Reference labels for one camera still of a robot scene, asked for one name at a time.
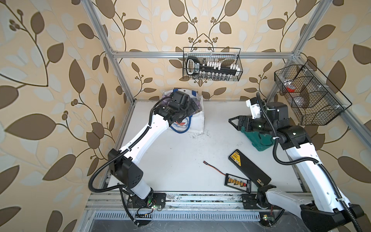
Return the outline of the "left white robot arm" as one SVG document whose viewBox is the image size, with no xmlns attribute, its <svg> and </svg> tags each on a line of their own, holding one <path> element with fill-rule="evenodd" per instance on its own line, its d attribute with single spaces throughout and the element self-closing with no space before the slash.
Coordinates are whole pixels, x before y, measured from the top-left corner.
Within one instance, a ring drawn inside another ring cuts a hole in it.
<svg viewBox="0 0 371 232">
<path fill-rule="evenodd" d="M 181 123 L 184 119 L 191 119 L 200 109 L 197 93 L 192 90 L 174 89 L 165 94 L 149 112 L 148 123 L 126 145 L 119 150 L 112 149 L 108 154 L 108 161 L 98 168 L 90 177 L 88 188 L 92 193 L 102 193 L 118 189 L 124 210 L 130 220 L 138 227 L 141 226 L 138 218 L 147 214 L 136 212 L 132 215 L 125 202 L 125 195 L 133 199 L 133 205 L 151 211 L 161 210 L 161 199 L 156 200 L 153 189 L 143 180 L 144 172 L 138 167 L 140 160 L 153 142 L 174 123 Z M 98 174 L 107 168 L 112 177 L 118 180 L 115 186 L 96 188 L 93 182 Z"/>
</svg>

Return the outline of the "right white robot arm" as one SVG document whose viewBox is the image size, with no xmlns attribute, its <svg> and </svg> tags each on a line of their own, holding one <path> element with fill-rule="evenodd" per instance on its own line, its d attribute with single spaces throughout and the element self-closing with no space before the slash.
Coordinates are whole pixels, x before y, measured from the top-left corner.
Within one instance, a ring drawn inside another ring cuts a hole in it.
<svg viewBox="0 0 371 232">
<path fill-rule="evenodd" d="M 320 160 L 316 148 L 301 126 L 289 122 L 288 107 L 281 102 L 265 102 L 260 95 L 246 101 L 249 116 L 237 116 L 229 123 L 238 131 L 271 136 L 273 159 L 284 166 L 296 166 L 312 196 L 300 199 L 271 184 L 271 178 L 235 150 L 229 160 L 258 188 L 256 204 L 261 209 L 277 206 L 302 219 L 312 232 L 328 232 L 348 223 L 362 230 L 358 219 L 361 206 L 352 204 L 336 185 Z"/>
</svg>

